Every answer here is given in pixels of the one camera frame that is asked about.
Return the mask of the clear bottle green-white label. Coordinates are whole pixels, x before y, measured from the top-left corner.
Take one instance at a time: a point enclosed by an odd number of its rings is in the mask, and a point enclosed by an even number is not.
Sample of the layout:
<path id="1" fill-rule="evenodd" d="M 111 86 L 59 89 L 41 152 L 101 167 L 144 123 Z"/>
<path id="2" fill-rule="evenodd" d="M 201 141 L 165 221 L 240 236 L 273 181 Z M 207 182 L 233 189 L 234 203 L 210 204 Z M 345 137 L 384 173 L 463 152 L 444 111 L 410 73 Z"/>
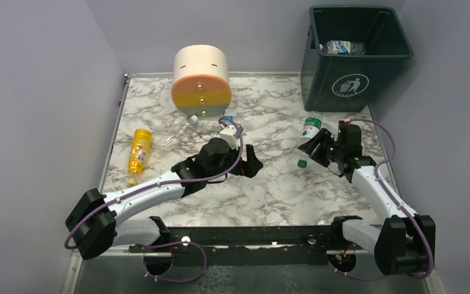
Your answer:
<path id="1" fill-rule="evenodd" d="M 322 52 L 331 55 L 365 55 L 366 47 L 362 42 L 330 40 L 322 44 Z"/>

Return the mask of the crushed clear bottle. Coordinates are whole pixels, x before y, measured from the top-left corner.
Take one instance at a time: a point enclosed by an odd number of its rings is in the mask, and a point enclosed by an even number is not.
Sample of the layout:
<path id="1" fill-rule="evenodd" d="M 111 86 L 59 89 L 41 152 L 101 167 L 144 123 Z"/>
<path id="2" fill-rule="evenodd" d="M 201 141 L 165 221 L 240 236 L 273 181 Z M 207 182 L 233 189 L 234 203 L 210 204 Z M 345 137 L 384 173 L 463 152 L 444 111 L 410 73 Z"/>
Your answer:
<path id="1" fill-rule="evenodd" d="M 195 122 L 187 120 L 180 121 L 162 133 L 154 142 L 154 147 L 158 150 L 169 151 L 186 141 L 195 129 Z"/>

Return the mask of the yellow drink bottle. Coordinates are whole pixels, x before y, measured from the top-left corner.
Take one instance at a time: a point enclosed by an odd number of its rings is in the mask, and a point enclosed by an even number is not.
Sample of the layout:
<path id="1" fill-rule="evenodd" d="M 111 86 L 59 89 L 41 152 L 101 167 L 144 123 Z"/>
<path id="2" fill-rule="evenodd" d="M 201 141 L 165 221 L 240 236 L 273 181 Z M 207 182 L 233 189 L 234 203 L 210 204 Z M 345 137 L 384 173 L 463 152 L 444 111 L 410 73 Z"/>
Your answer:
<path id="1" fill-rule="evenodd" d="M 137 129 L 133 135 L 127 172 L 129 186 L 137 185 L 138 178 L 143 172 L 151 145 L 152 132 L 147 129 Z"/>

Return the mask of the clear bottle blue label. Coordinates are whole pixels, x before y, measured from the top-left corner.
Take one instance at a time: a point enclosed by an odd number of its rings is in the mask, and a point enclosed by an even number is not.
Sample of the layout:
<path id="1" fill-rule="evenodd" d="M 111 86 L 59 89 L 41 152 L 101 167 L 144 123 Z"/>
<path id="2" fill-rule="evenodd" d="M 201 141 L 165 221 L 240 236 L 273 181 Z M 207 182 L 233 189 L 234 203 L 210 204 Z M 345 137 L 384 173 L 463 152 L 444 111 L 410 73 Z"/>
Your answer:
<path id="1" fill-rule="evenodd" d="M 199 129 L 205 132 L 206 131 L 220 132 L 226 126 L 231 125 L 231 122 L 229 120 L 226 120 L 226 118 L 229 118 L 234 123 L 241 126 L 242 130 L 250 130 L 253 128 L 253 123 L 249 119 L 240 118 L 238 116 L 225 115 L 225 116 L 213 117 L 213 118 L 210 118 L 210 117 L 203 118 L 203 117 L 197 117 L 193 115 L 187 118 L 187 122 L 193 126 L 197 126 Z"/>

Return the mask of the clear bottle green cap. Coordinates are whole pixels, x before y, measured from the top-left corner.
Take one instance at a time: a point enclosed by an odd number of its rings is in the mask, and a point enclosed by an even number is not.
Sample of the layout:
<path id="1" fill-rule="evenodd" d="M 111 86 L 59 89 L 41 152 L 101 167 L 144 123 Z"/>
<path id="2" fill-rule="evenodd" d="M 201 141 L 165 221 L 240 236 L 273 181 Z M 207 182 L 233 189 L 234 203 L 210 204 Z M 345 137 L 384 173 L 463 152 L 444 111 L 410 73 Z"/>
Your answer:
<path id="1" fill-rule="evenodd" d="M 299 144 L 307 143 L 321 130 L 322 121 L 316 116 L 309 116 L 305 119 Z M 297 162 L 299 168 L 306 168 L 308 165 L 307 156 L 301 156 Z"/>

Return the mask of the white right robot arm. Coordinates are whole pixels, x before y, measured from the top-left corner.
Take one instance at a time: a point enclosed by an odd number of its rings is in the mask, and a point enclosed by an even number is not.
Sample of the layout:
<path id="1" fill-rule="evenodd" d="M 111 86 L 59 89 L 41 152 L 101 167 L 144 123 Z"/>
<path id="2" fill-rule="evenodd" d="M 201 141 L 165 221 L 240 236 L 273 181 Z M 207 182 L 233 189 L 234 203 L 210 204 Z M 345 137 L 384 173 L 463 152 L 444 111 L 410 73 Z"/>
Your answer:
<path id="1" fill-rule="evenodd" d="M 435 266 L 436 224 L 406 204 L 388 184 L 380 162 L 362 153 L 362 131 L 356 119 L 338 123 L 337 136 L 322 127 L 318 118 L 305 120 L 298 149 L 297 165 L 306 168 L 312 160 L 323 167 L 337 164 L 338 177 L 344 177 L 367 199 L 382 221 L 374 227 L 359 216 L 336 217 L 331 223 L 330 239 L 337 245 L 356 244 L 372 256 L 384 277 L 405 274 L 427 278 Z"/>

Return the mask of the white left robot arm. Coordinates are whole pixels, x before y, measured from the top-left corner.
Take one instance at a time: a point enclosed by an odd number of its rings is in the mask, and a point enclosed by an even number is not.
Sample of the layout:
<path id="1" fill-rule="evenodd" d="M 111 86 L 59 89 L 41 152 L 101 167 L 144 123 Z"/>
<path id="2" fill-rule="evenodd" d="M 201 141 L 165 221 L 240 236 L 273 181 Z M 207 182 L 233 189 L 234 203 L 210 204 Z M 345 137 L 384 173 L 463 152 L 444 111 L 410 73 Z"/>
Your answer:
<path id="1" fill-rule="evenodd" d="M 255 177 L 263 168 L 253 145 L 233 149 L 222 138 L 209 140 L 198 154 L 175 164 L 170 171 L 139 184 L 108 194 L 86 191 L 65 220 L 67 249 L 76 249 L 83 260 L 98 257 L 109 248 L 133 244 L 133 236 L 120 226 L 132 216 L 164 202 L 178 200 L 232 174 Z"/>

